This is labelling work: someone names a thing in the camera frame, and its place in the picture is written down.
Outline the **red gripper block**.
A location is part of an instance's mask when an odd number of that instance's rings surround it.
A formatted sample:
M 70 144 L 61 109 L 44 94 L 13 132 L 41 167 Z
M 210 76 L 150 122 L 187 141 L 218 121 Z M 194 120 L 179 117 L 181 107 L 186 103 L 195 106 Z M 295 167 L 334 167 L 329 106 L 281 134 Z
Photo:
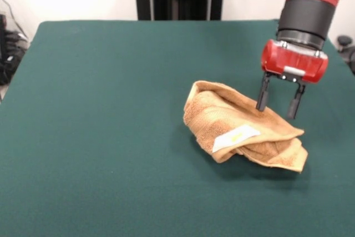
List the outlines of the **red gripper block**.
M 264 111 L 267 106 L 270 73 L 282 77 L 292 74 L 304 82 L 317 83 L 325 74 L 327 67 L 328 56 L 322 51 L 300 47 L 286 41 L 270 39 L 266 43 L 261 56 L 261 68 L 265 72 L 256 109 Z M 295 119 L 301 98 L 305 92 L 306 85 L 303 83 L 297 84 L 298 88 L 288 108 L 288 119 Z

